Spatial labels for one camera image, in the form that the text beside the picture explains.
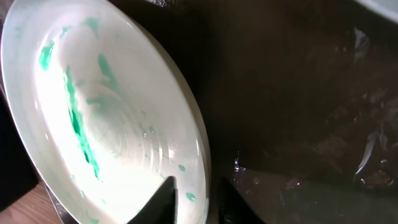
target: brown wood surface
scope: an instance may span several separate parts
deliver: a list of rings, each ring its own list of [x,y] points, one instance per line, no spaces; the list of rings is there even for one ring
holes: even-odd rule
[[[0,213],[0,224],[47,223],[60,224],[61,221],[42,182]]]

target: wooden floor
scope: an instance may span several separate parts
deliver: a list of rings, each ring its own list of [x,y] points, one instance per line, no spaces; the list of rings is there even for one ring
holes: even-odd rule
[[[0,213],[0,224],[61,224],[42,182]]]

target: dark wet surface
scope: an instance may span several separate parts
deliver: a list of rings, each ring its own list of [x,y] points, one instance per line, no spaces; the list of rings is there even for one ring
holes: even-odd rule
[[[208,223],[221,176],[268,224],[398,223],[397,25],[344,0],[111,2],[199,104]]]

